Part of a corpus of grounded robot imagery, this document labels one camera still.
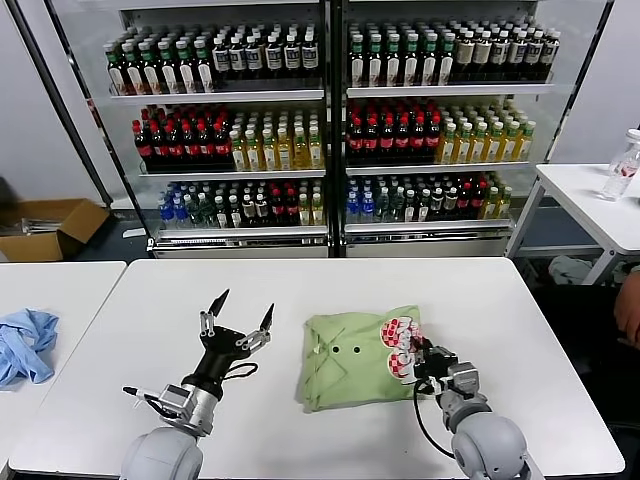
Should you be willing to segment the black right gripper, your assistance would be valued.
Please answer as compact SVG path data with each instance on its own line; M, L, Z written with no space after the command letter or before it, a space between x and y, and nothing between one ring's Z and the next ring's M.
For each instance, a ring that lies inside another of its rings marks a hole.
M445 385L451 374L449 368L458 364L456 353L442 346L434 345L428 338L418 341L419 350L424 354L424 361L413 365L414 383L425 382L427 385Z

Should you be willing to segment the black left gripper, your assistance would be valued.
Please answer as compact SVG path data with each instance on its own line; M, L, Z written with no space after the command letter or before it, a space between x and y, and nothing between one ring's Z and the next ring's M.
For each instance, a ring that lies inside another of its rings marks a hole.
M248 359L271 340L274 303L265 313L258 329L247 335L216 323L229 293L230 290L226 289L206 311L199 313L204 354L192 373L192 385L213 396L223 395L222 383L235 362Z

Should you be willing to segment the bare person hand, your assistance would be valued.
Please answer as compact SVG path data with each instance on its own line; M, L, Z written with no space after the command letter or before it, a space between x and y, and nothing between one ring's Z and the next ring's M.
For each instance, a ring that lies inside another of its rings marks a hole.
M640 324L640 276L631 273L619 290L615 305L614 317L618 330L624 334L625 341L639 348Z

